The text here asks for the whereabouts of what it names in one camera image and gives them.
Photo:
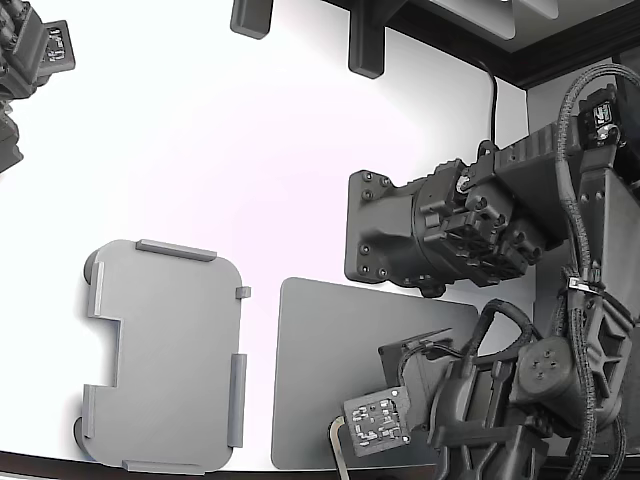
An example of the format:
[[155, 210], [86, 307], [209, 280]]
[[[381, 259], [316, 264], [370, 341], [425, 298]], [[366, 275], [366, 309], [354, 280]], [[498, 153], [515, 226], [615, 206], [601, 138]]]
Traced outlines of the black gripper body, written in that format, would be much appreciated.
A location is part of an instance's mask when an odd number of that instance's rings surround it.
[[410, 431], [427, 429], [430, 409], [440, 381], [454, 359], [451, 328], [431, 331], [378, 348], [386, 385], [405, 386], [410, 407]]

